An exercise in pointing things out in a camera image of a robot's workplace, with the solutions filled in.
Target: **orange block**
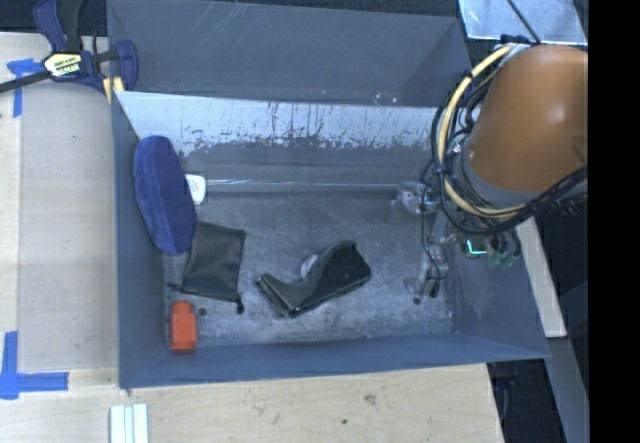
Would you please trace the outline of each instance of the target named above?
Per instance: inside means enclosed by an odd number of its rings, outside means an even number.
[[[171,307],[171,349],[178,352],[193,351],[198,342],[196,315],[186,301],[173,303]]]

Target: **yellow label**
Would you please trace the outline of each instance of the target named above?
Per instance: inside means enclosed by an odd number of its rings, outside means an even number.
[[[54,54],[44,62],[44,67],[54,77],[67,77],[80,72],[81,63],[79,54]]]

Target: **wooden table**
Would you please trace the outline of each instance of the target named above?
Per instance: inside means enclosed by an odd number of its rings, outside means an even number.
[[[37,34],[0,33],[0,81],[12,78],[4,69],[8,60],[39,59],[47,51]],[[37,89],[78,88],[86,89],[44,83]],[[18,328],[19,311],[22,119],[12,117],[12,107],[13,94],[0,95],[0,333]],[[55,224],[64,225],[64,218],[57,216]],[[545,332],[564,336],[535,225],[525,223],[520,232]],[[115,367],[77,368],[70,370],[66,392],[0,400],[0,441],[104,442],[110,406],[137,403],[148,405],[153,443],[504,441],[484,364],[134,391],[118,388]]]

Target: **gray bin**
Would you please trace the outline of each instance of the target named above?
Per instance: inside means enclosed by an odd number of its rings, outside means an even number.
[[[113,101],[121,387],[548,355],[523,262],[489,268],[453,242],[438,298],[416,305],[405,287],[425,256],[420,218],[394,199],[429,157],[433,107],[469,67],[457,20],[186,0],[108,3],[111,41],[131,39],[140,55],[136,91]],[[184,257],[154,247],[134,197],[133,153],[151,134],[170,138],[185,171],[209,181],[198,218],[247,231],[244,314],[166,287]],[[342,238],[357,242],[372,279],[281,318],[255,280],[270,272],[293,282],[307,256]],[[189,355],[167,345],[168,310],[178,299],[203,308]]]

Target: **blue sponge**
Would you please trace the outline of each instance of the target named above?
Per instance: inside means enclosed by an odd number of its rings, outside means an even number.
[[[191,247],[196,210],[189,185],[171,141],[142,139],[133,157],[136,200],[153,243],[177,255]]]

